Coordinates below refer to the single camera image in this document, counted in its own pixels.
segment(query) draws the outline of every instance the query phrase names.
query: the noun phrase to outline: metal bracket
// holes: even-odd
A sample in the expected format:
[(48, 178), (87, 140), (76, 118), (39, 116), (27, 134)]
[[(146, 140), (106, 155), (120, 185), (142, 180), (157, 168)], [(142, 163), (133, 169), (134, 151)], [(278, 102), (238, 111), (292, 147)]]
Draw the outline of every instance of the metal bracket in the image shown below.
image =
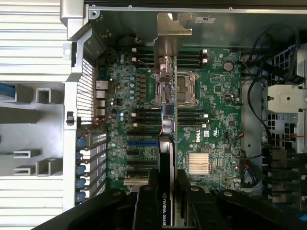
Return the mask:
[(307, 109), (307, 89), (296, 85), (273, 85), (264, 90), (265, 109), (274, 113), (297, 113)]
[(67, 27), (67, 39), (76, 41), (89, 28), (89, 5), (84, 0), (61, 0), (60, 20)]
[(173, 57), (179, 53), (182, 39), (192, 35), (192, 29), (183, 27), (184, 21), (191, 20), (190, 13), (179, 13), (178, 20), (173, 21), (171, 13), (158, 14), (158, 37), (154, 45), (154, 71), (160, 71), (160, 57)]

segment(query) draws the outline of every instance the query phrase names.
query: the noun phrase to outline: motherboard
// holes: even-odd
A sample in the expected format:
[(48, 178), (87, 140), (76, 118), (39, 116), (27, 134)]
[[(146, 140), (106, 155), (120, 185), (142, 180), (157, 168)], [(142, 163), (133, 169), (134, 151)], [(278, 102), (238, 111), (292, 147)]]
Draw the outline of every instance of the motherboard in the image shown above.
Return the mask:
[[(129, 191), (147, 184), (157, 167), (160, 106), (172, 83), (153, 74), (150, 48), (109, 50), (99, 71), (108, 81), (104, 114), (108, 131), (107, 186)], [(191, 184), (240, 190), (241, 69), (239, 50), (183, 48), (177, 57), (176, 168)]]

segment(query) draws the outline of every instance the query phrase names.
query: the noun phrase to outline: cpu socket cover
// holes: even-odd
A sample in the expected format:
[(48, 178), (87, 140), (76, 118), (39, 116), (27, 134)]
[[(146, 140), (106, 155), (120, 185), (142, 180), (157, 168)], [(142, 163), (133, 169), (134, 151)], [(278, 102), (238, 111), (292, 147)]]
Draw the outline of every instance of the cpu socket cover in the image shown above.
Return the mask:
[[(155, 98), (151, 100), (151, 103), (157, 106), (161, 106), (163, 103), (169, 103), (169, 78), (161, 77), (158, 74), (153, 74), (152, 77), (156, 80), (156, 90)], [(199, 74), (193, 73), (192, 71), (177, 72), (177, 104), (180, 107), (199, 104), (199, 100), (195, 99), (195, 81), (199, 77)]]

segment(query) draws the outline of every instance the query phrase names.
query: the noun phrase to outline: chipset heatsink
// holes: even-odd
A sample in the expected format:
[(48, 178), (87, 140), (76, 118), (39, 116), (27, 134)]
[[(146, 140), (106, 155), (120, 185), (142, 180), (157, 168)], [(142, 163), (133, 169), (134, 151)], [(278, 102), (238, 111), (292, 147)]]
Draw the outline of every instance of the chipset heatsink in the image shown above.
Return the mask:
[(210, 174), (209, 153), (190, 153), (189, 154), (189, 174), (190, 175)]

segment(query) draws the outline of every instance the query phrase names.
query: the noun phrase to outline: sticker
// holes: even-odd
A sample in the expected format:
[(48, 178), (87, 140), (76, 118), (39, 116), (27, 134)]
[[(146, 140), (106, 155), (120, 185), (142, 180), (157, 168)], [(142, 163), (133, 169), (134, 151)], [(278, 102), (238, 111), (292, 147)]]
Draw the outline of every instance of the sticker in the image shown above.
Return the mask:
[(204, 132), (203, 132), (203, 137), (204, 138), (208, 138), (210, 136), (210, 131), (209, 130), (205, 130)]
[(197, 17), (195, 23), (214, 23), (216, 18), (211, 17)]

